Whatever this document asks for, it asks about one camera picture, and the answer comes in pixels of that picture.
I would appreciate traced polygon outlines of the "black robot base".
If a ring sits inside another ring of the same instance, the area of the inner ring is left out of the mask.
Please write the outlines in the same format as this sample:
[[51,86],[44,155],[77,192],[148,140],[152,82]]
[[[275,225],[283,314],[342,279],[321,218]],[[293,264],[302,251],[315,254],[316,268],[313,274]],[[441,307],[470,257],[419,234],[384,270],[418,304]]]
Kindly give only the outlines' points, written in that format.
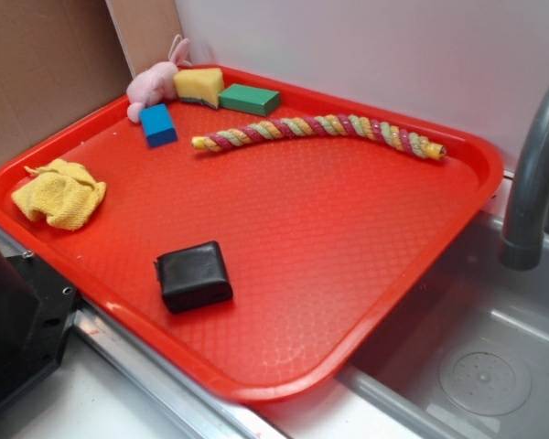
[[0,251],[0,411],[59,367],[77,301],[39,256]]

